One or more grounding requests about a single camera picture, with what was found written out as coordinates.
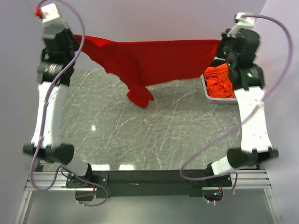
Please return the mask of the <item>red t shirt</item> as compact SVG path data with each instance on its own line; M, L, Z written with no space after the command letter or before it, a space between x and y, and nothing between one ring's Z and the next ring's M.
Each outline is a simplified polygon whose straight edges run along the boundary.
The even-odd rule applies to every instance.
M147 86L199 78L212 63L219 40L115 42L85 36L82 49L106 73L128 87L127 97L146 108L154 96Z

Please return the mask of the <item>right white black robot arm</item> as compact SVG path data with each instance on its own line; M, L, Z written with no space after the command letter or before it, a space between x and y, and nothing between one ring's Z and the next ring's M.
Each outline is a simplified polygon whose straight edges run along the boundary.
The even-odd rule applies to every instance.
M216 57L225 59L241 118L242 140L239 148L230 148L225 157L208 164L205 181L216 186L221 174L252 167L279 156L268 136L264 105L263 70L254 63L260 44L257 32L241 28L221 34Z

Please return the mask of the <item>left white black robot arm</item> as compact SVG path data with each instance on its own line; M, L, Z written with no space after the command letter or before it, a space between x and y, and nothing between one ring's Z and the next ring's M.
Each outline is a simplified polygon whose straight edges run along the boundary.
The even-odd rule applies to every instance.
M36 129L31 143L24 145L24 154L49 163L58 163L77 175L77 182L87 188L93 183L91 165L74 154L74 146L61 139L61 118L64 100L74 73L75 52L79 44L67 24L44 26L45 48L37 68L39 106Z

